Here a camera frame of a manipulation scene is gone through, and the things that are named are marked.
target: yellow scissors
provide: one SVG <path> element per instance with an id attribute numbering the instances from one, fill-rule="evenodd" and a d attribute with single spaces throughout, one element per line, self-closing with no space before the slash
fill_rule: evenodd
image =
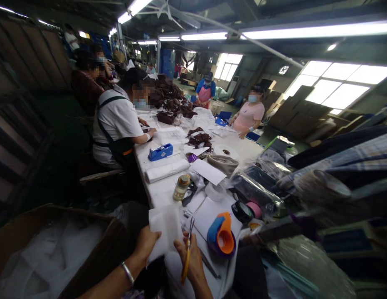
<path id="1" fill-rule="evenodd" d="M 185 249 L 186 249 L 186 260 L 185 265 L 182 268 L 181 273 L 181 284 L 185 283 L 186 276 L 188 275 L 188 268 L 189 268 L 189 259 L 190 259 L 190 237 L 192 234 L 193 224 L 195 223 L 195 220 L 193 217 L 190 219 L 190 227 L 189 227 L 189 235 L 188 239 L 186 240 Z"/>

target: hand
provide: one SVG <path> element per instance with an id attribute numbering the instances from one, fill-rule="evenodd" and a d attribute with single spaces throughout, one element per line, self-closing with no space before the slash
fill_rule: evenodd
<path id="1" fill-rule="evenodd" d="M 151 232 L 148 225 L 139 232 L 133 256 L 141 261 L 144 266 L 148 263 L 149 255 L 160 236 L 161 232 Z"/>
<path id="2" fill-rule="evenodd" d="M 244 139 L 246 137 L 247 133 L 249 133 L 249 132 L 250 132 L 250 130 L 247 130 L 247 131 L 244 131 L 244 132 L 240 132 L 239 133 L 239 138 L 240 139 Z"/>
<path id="3" fill-rule="evenodd" d="M 184 242 L 187 242 L 189 233 L 184 232 Z M 179 240 L 174 240 L 175 249 L 178 251 L 182 265 L 185 266 L 186 261 L 186 249 L 185 244 L 182 244 Z M 188 279 L 191 284 L 207 284 L 205 272 L 203 270 L 202 255 L 200 249 L 196 243 L 196 235 L 191 235 L 190 242 L 190 258 L 188 267 Z"/>
<path id="4" fill-rule="evenodd" d="M 139 123 L 141 123 L 142 125 L 145 125 L 146 127 L 149 127 L 148 122 L 146 120 L 144 120 L 143 118 L 139 119 Z"/>

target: green apron strap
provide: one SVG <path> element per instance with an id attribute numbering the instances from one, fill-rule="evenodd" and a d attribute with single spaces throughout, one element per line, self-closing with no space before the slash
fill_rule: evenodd
<path id="1" fill-rule="evenodd" d="M 102 131 L 102 133 L 106 136 L 106 139 L 109 143 L 113 142 L 114 140 L 111 138 L 111 136 L 109 135 L 109 133 L 105 130 L 105 128 L 103 127 L 103 124 L 101 122 L 101 120 L 99 119 L 99 111 L 101 108 L 103 108 L 104 106 L 106 106 L 107 104 L 109 104 L 110 102 L 113 102 L 114 100 L 121 100 L 121 99 L 125 99 L 125 100 L 128 100 L 126 97 L 123 97 L 123 96 L 114 96 L 114 97 L 111 97 L 111 98 L 108 98 L 106 101 L 104 101 L 101 105 L 99 105 L 98 103 L 98 107 L 96 109 L 96 117 L 98 119 L 98 125 Z M 98 143 L 95 142 L 96 145 L 100 146 L 100 147 L 104 147 L 103 145 L 104 144 L 101 144 L 99 145 Z"/>

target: pink apron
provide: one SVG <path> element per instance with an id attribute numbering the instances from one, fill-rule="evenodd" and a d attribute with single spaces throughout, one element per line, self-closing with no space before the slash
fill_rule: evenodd
<path id="1" fill-rule="evenodd" d="M 205 89 L 203 86 L 202 89 L 199 91 L 199 101 L 201 103 L 204 103 L 208 99 L 211 98 L 211 88 Z M 208 109 L 210 107 L 210 103 L 207 103 L 204 108 Z"/>

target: silver bangle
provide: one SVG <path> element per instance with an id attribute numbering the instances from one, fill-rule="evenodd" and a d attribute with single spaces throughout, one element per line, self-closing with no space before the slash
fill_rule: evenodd
<path id="1" fill-rule="evenodd" d="M 128 279 L 130 280 L 131 282 L 131 286 L 134 285 L 135 283 L 135 279 L 132 277 L 132 274 L 130 272 L 130 270 L 128 269 L 127 265 L 126 265 L 126 262 L 124 261 L 122 264 L 121 264 L 122 268 L 124 269 L 125 273 L 127 274 L 128 276 Z"/>

